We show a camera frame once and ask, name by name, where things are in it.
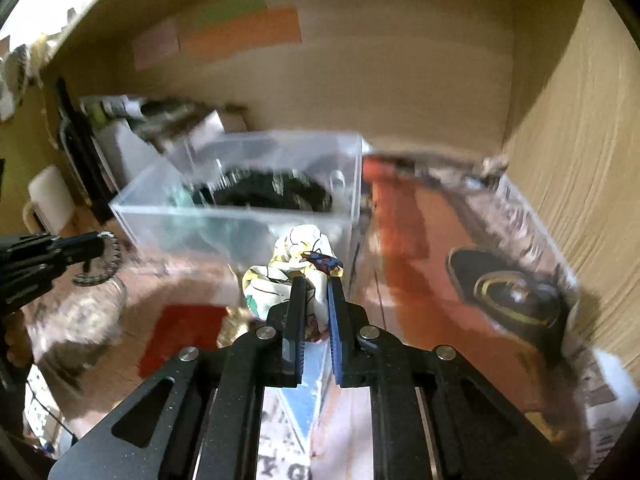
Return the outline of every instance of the clear plastic container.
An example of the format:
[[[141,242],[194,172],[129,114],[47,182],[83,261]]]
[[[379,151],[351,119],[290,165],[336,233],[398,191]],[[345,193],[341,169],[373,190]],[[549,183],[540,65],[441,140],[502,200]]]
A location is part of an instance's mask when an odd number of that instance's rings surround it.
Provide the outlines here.
[[[302,171],[331,192],[332,211],[170,205],[176,190],[214,181],[237,167]],[[315,224],[349,267],[351,227],[360,215],[361,168],[359,134],[233,134],[203,146],[185,140],[122,190],[111,209],[139,250],[218,254],[238,271],[266,265],[277,238],[296,225]]]

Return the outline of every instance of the pink sticky note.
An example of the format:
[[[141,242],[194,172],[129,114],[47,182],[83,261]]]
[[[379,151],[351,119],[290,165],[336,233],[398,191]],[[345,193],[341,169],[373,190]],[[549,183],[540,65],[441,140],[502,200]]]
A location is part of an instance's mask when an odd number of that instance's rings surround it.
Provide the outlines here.
[[[169,18],[146,30],[133,40],[133,61],[136,70],[143,70],[180,52],[178,29]]]

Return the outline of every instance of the screw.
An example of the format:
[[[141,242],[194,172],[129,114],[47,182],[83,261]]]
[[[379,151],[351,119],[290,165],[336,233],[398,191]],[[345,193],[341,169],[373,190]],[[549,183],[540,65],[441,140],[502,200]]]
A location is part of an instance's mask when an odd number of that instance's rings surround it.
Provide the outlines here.
[[[258,339],[271,339],[276,335],[276,329],[273,326],[261,326],[258,330],[255,331],[255,335],[258,336]]]
[[[193,361],[198,358],[199,354],[200,351],[195,346],[185,346],[180,350],[178,357],[180,358],[180,361]]]
[[[456,356],[456,351],[449,345],[441,345],[436,348],[436,355],[443,361],[451,361]]]
[[[377,326],[367,325],[360,329],[360,335],[364,339],[375,339],[380,335],[380,330]]]

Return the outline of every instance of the black cable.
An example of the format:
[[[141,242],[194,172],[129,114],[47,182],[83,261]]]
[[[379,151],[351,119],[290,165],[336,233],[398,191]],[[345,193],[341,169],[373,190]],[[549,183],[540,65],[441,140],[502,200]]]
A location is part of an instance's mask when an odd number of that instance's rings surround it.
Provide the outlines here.
[[[59,418],[57,418],[53,413],[51,413],[51,410],[49,408],[47,408],[42,402],[40,402],[40,399],[38,397],[36,397],[36,392],[33,391],[33,388],[31,387],[31,385],[29,384],[29,381],[27,381],[27,386],[29,387],[29,389],[31,390],[31,395],[33,396],[33,398],[36,400],[36,402],[42,406],[44,408],[44,410],[49,413],[49,415],[51,415],[53,417],[53,420],[55,420],[60,426],[62,426],[62,428],[65,429],[65,431],[71,435],[71,438],[75,438],[76,436],[73,434],[73,432],[66,427],[64,424],[62,424],[62,422],[60,421]]]

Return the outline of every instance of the green sticky note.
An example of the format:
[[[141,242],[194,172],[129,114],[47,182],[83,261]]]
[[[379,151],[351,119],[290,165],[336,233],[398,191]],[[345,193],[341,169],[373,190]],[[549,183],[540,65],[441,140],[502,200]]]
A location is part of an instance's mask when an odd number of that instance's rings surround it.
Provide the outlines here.
[[[192,30],[202,30],[266,8],[265,0],[206,0],[193,7],[188,21]]]

